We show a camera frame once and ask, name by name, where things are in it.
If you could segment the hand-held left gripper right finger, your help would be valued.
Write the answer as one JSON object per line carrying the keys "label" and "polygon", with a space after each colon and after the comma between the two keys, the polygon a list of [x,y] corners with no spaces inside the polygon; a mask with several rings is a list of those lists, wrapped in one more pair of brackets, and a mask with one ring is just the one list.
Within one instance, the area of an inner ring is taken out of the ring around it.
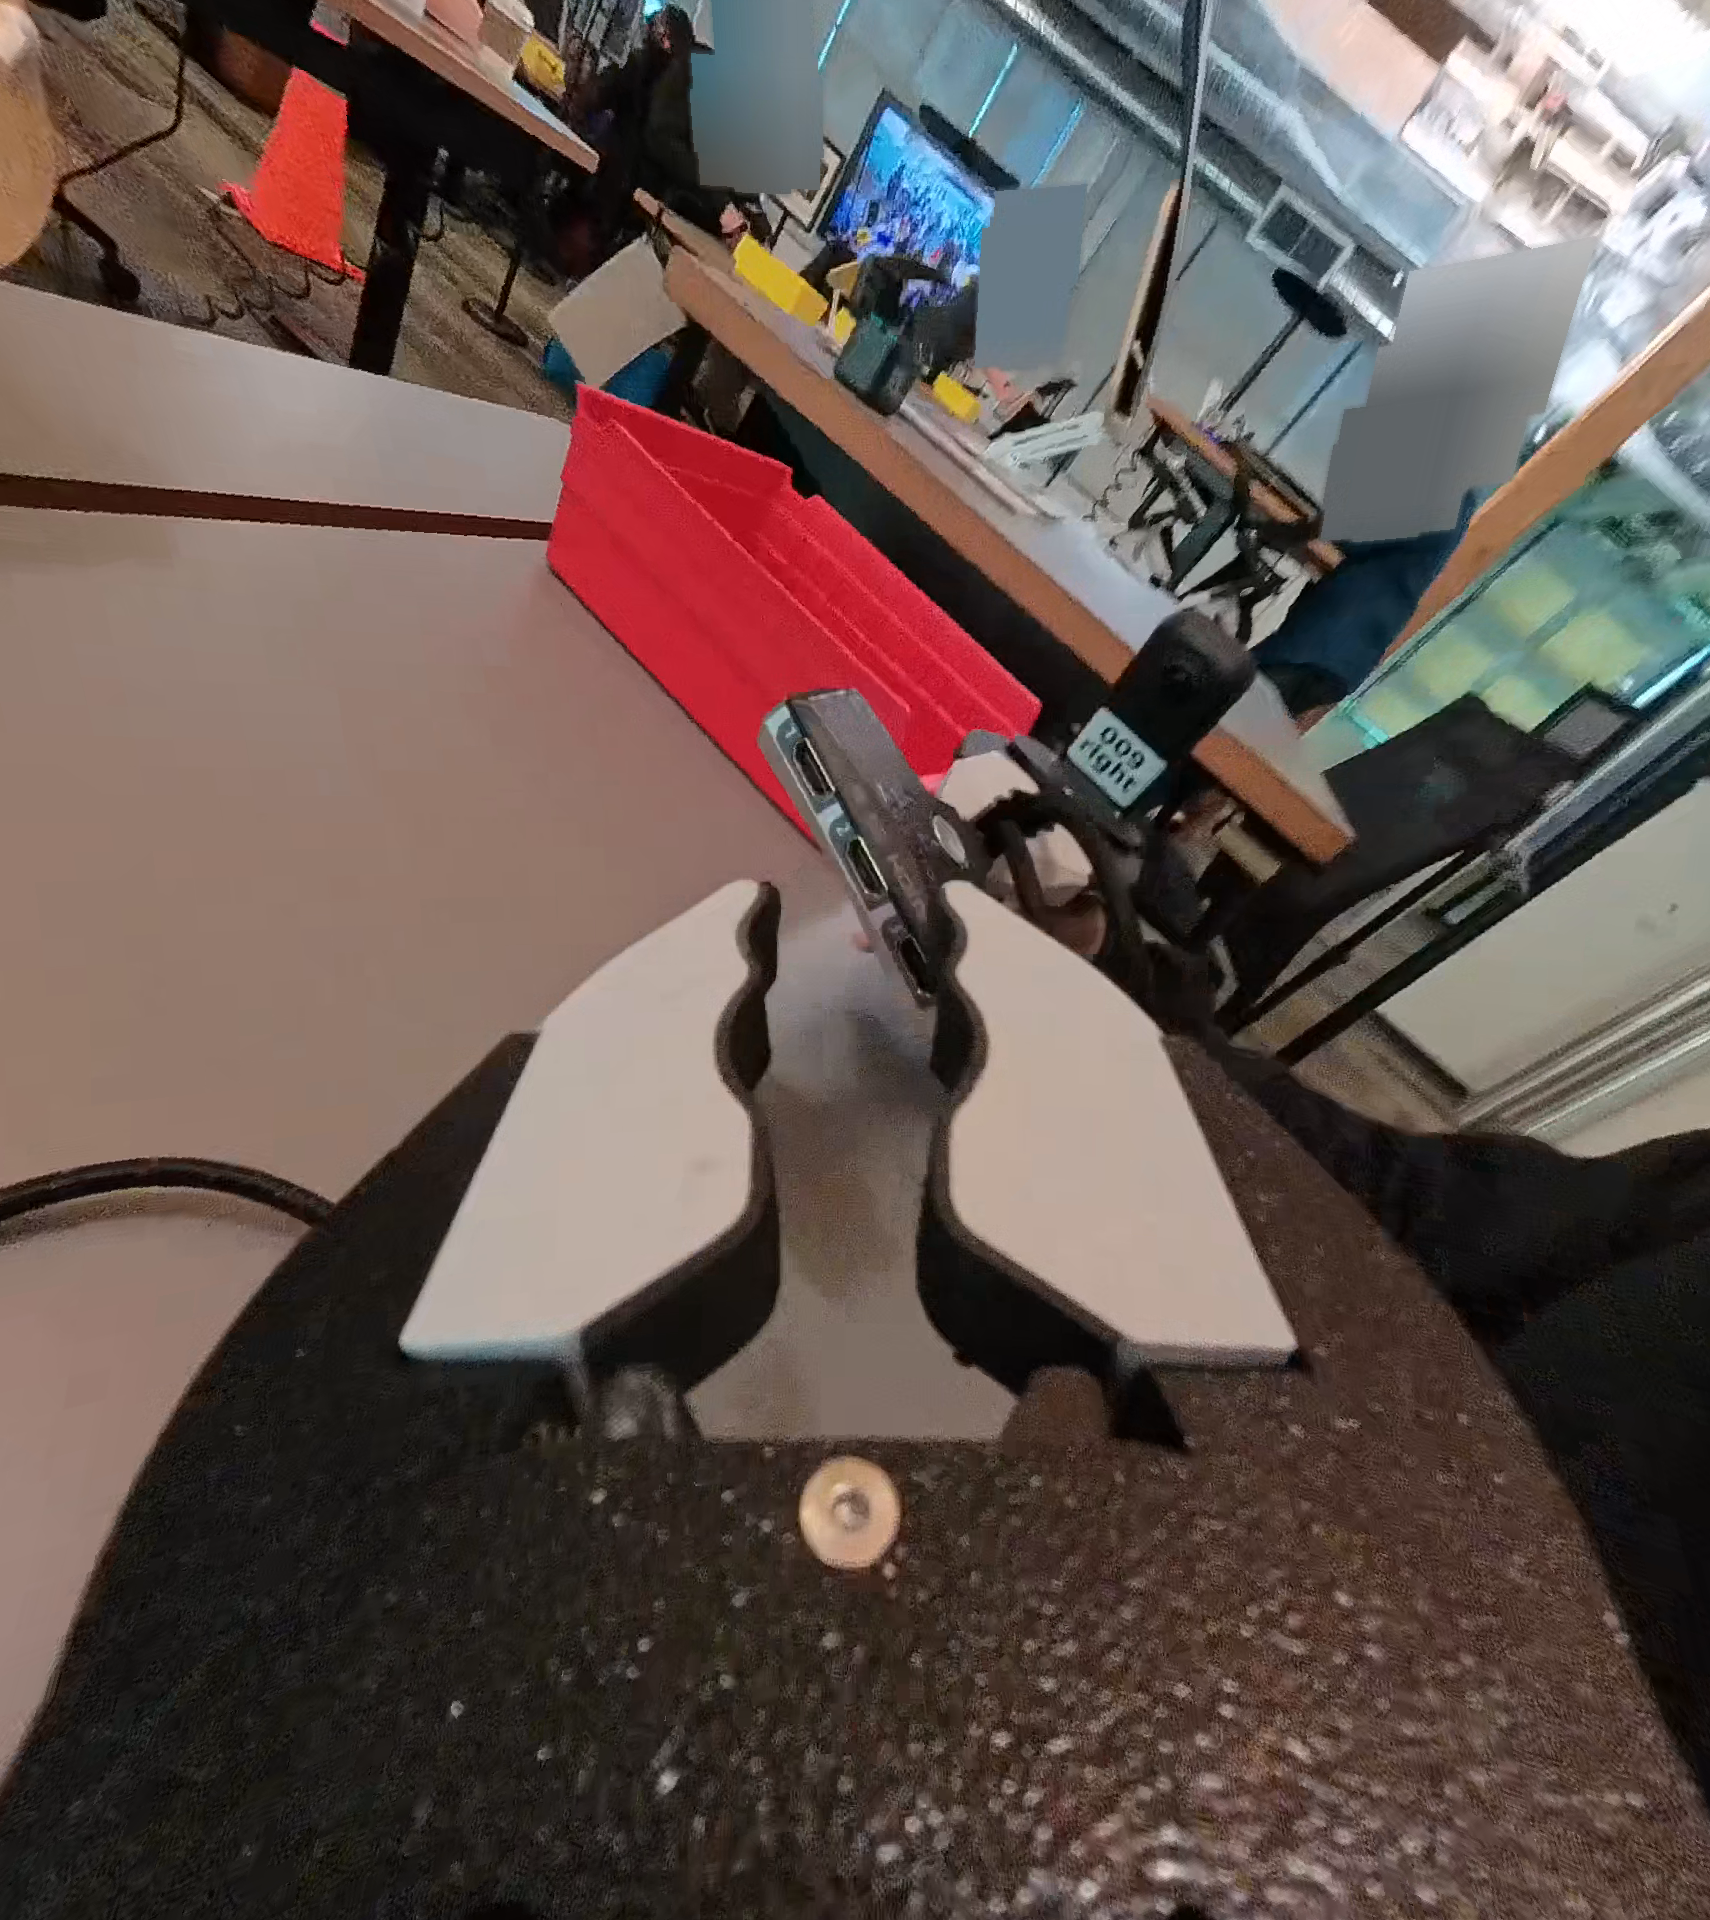
{"label": "hand-held left gripper right finger", "polygon": [[933,1067],[944,1110],[920,1221],[920,1302],[1001,1388],[1086,1367],[1286,1367],[1300,1335],[1155,1019],[971,883]]}

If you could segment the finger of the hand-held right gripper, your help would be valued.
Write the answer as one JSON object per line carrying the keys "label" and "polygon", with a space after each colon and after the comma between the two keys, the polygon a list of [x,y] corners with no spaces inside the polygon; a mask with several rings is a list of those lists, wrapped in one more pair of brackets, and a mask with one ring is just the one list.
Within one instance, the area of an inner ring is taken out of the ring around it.
{"label": "finger of the hand-held right gripper", "polygon": [[968,825],[976,825],[990,808],[1037,797],[1033,773],[1007,751],[971,751],[953,761],[940,777],[940,804]]}

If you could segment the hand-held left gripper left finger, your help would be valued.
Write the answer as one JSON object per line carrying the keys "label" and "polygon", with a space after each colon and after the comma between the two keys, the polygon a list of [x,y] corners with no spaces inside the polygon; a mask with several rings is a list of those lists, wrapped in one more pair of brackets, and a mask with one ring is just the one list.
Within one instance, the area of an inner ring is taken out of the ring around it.
{"label": "hand-held left gripper left finger", "polygon": [[777,923],[772,883],[728,883],[556,1005],[402,1321],[407,1360],[686,1395],[764,1330]]}

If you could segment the silver black video switch box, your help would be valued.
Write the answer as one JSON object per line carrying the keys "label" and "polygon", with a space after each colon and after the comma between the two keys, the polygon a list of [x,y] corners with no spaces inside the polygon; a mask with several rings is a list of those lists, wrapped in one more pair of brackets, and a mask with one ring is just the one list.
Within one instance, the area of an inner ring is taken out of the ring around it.
{"label": "silver black video switch box", "polygon": [[843,883],[875,956],[935,1008],[957,949],[944,888],[989,873],[974,830],[933,793],[854,689],[768,709],[759,747]]}

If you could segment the red plastic bin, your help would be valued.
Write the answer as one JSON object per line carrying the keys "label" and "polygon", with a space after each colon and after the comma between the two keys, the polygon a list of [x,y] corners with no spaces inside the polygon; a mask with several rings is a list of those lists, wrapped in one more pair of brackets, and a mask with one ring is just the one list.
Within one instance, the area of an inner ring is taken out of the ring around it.
{"label": "red plastic bin", "polygon": [[772,458],[581,389],[552,573],[796,830],[759,734],[795,694],[854,689],[921,777],[1040,702]]}

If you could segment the person's right forearm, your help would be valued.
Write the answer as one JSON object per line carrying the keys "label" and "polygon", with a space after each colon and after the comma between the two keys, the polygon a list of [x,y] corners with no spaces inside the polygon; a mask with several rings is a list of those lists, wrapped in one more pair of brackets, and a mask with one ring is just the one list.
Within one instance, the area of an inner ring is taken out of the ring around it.
{"label": "person's right forearm", "polygon": [[1183,1034],[1477,1327],[1512,1327],[1636,1268],[1710,1275],[1710,1130],[1600,1156],[1511,1131],[1407,1131],[1212,1027]]}

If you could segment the grey desk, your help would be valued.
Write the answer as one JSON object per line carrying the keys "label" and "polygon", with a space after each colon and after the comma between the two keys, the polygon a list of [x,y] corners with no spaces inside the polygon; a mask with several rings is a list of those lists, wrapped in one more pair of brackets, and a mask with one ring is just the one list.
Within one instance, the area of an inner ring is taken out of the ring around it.
{"label": "grey desk", "polygon": [[915,1303],[933,1085],[814,845],[561,587],[567,429],[0,282],[0,1184],[210,1156],[348,1192],[509,1031],[783,897],[772,1323],[720,1436],[990,1436]]}

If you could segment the person's right hand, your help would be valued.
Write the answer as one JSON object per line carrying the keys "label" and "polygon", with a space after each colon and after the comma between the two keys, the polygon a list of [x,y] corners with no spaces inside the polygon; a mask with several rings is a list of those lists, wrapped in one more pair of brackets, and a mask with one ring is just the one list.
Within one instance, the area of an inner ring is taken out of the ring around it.
{"label": "person's right hand", "polygon": [[1037,923],[1083,961],[1094,963],[1107,942],[1107,906],[1087,851],[1067,826],[1049,826],[1026,841],[1037,876]]}

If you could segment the teal black device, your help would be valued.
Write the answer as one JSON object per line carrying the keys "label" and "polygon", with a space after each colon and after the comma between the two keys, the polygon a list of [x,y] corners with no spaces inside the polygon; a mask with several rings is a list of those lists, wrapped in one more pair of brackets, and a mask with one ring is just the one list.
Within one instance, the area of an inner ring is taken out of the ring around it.
{"label": "teal black device", "polygon": [[832,363],[832,378],[875,415],[892,418],[925,379],[915,315],[889,320],[876,311],[854,320]]}

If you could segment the wooden pillar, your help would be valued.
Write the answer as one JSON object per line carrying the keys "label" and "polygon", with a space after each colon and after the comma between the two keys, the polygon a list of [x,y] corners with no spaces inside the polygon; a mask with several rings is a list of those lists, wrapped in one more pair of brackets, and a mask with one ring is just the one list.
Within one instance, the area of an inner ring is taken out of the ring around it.
{"label": "wooden pillar", "polygon": [[1565,418],[1468,518],[1462,539],[1401,623],[1387,655],[1415,640],[1516,542],[1579,492],[1627,442],[1710,370],[1710,285],[1611,386]]}

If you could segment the television screen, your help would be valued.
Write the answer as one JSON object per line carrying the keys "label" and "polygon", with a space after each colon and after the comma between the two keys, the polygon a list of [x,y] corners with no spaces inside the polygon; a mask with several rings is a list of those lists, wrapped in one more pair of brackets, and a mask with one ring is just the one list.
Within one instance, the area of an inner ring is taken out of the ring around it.
{"label": "television screen", "polygon": [[981,275],[983,232],[1001,185],[881,92],[814,218],[821,245],[854,257],[915,257],[953,285]]}

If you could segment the person in black hoodie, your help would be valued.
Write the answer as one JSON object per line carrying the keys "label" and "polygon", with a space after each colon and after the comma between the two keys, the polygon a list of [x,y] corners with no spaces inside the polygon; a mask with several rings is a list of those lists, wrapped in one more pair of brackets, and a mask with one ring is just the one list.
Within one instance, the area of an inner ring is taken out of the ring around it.
{"label": "person in black hoodie", "polygon": [[1636,1268],[1471,1330],[1582,1510],[1710,1805],[1710,1275]]}

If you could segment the grey table dark legs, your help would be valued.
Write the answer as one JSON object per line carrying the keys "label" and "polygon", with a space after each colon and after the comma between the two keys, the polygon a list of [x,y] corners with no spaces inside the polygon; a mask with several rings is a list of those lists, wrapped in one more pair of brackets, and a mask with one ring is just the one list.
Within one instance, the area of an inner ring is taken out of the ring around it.
{"label": "grey table dark legs", "polygon": [[510,78],[496,78],[481,48],[399,2],[334,2],[352,62],[348,99],[380,161],[364,282],[348,363],[388,375],[431,199],[463,173],[545,177],[599,166],[596,149]]}

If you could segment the orange traffic cone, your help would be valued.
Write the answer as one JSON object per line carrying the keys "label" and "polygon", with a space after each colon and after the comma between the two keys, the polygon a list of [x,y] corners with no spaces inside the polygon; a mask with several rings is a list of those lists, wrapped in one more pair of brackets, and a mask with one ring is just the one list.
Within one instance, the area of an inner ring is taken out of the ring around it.
{"label": "orange traffic cone", "polygon": [[224,182],[223,203],[269,246],[349,282],[364,268],[342,253],[348,204],[348,99],[295,66],[249,182]]}

